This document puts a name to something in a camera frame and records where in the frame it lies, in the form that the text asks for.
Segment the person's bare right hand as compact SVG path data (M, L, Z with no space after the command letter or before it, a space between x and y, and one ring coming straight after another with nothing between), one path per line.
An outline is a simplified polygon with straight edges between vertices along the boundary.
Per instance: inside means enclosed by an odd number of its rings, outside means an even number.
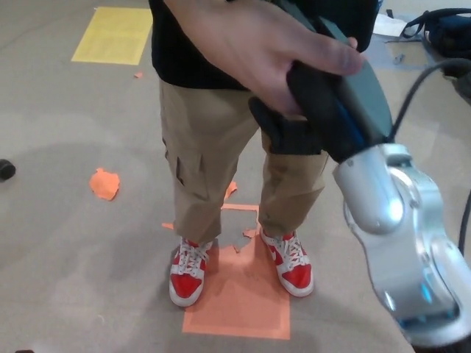
M185 35L205 59L272 109L298 114L286 74L297 60L337 75L364 61L352 47L314 33L266 1L167 1Z

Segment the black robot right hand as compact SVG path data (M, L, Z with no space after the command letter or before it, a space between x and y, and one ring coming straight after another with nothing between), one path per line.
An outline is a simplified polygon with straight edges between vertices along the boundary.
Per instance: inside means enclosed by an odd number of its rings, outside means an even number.
M312 32L364 51L372 37L379 1L276 1L275 5ZM326 151L337 163L356 157L372 168L386 168L381 146L392 130L392 115L371 65L364 61L354 75L338 76L296 61L286 75L288 88L302 110L292 120L259 98L249 109L268 135L273 154L314 155Z

